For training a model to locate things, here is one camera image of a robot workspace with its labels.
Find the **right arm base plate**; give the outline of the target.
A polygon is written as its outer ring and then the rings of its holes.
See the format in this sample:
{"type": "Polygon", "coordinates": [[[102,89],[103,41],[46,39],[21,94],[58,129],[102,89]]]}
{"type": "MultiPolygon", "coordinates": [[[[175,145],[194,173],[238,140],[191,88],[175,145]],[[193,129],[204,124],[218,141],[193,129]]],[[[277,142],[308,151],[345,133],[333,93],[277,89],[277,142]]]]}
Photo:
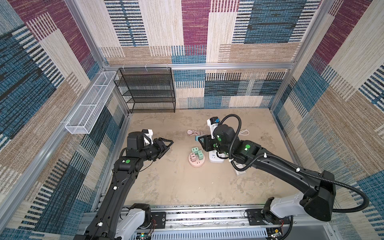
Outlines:
{"type": "Polygon", "coordinates": [[[244,217],[248,219],[250,226],[261,225],[289,225],[291,223],[290,217],[278,218],[270,211],[264,209],[247,209],[244,212],[244,217]]]}

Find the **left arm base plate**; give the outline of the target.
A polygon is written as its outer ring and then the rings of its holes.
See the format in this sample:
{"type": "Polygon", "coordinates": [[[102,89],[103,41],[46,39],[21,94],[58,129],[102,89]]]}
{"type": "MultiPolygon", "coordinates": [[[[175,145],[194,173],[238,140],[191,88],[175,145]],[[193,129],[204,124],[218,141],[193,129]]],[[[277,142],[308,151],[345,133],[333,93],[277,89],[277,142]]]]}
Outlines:
{"type": "Polygon", "coordinates": [[[157,229],[165,229],[166,227],[166,212],[154,212],[151,213],[151,218],[148,223],[144,223],[139,229],[144,230],[157,230],[157,229]]]}

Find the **white square wall adapter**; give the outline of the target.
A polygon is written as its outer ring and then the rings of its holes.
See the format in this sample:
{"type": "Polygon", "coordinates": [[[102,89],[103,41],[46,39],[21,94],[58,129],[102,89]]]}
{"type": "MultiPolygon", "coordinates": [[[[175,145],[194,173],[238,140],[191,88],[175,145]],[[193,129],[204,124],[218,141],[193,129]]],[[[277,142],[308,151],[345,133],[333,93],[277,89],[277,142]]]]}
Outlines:
{"type": "MultiPolygon", "coordinates": [[[[238,169],[242,169],[242,168],[245,167],[245,165],[242,165],[242,164],[236,164],[236,167],[237,167],[238,169]]],[[[239,176],[239,175],[244,175],[244,174],[246,173],[246,171],[238,171],[238,170],[235,169],[235,173],[236,173],[237,176],[239,176]]]]}

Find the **pink plug adapter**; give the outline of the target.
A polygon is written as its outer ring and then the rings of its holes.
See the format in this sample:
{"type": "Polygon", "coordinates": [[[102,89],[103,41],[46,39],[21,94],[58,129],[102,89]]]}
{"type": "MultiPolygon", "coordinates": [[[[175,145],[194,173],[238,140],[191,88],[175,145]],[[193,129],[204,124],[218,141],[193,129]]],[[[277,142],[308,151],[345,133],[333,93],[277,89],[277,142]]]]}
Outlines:
{"type": "Polygon", "coordinates": [[[189,155],[189,161],[191,163],[194,163],[197,160],[195,153],[190,153],[189,155]]]}

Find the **green plug adapter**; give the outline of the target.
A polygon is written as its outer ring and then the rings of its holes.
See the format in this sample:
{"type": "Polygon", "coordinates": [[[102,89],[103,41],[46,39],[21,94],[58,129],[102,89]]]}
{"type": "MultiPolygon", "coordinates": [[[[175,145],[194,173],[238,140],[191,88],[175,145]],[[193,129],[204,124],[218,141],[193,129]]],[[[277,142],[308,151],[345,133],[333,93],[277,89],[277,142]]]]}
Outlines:
{"type": "Polygon", "coordinates": [[[199,148],[198,147],[194,147],[192,148],[192,152],[196,155],[199,151],[199,148]]]}
{"type": "Polygon", "coordinates": [[[197,154],[198,154],[199,160],[203,160],[204,159],[204,154],[203,154],[202,151],[198,151],[197,154]]]}

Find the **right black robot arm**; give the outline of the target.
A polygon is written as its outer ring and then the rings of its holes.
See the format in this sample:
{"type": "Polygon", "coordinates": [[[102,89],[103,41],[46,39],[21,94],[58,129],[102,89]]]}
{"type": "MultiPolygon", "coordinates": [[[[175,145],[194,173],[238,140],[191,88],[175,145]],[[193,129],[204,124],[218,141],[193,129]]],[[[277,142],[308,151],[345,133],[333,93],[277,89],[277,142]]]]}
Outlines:
{"type": "Polygon", "coordinates": [[[267,172],[299,191],[298,194],[286,198],[269,198],[262,212],[266,222],[272,223],[294,215],[309,215],[323,222],[331,220],[336,188],[320,178],[333,179],[333,174],[305,170],[281,159],[252,141],[235,137],[235,131],[227,125],[219,126],[214,133],[215,137],[205,135],[198,138],[204,151],[227,154],[246,168],[253,167],[267,172]]]}

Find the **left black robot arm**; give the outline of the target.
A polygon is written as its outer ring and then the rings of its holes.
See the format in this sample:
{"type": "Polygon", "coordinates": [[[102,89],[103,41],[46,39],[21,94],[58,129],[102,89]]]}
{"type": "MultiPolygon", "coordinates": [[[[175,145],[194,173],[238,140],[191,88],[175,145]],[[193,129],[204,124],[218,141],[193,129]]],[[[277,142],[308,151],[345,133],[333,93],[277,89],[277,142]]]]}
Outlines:
{"type": "Polygon", "coordinates": [[[113,167],[110,187],[102,204],[84,234],[76,240],[128,240],[138,228],[151,225],[151,208],[148,204],[134,204],[121,219],[127,195],[135,183],[145,161],[162,158],[173,145],[172,140],[152,139],[152,130],[131,132],[113,167]]]}

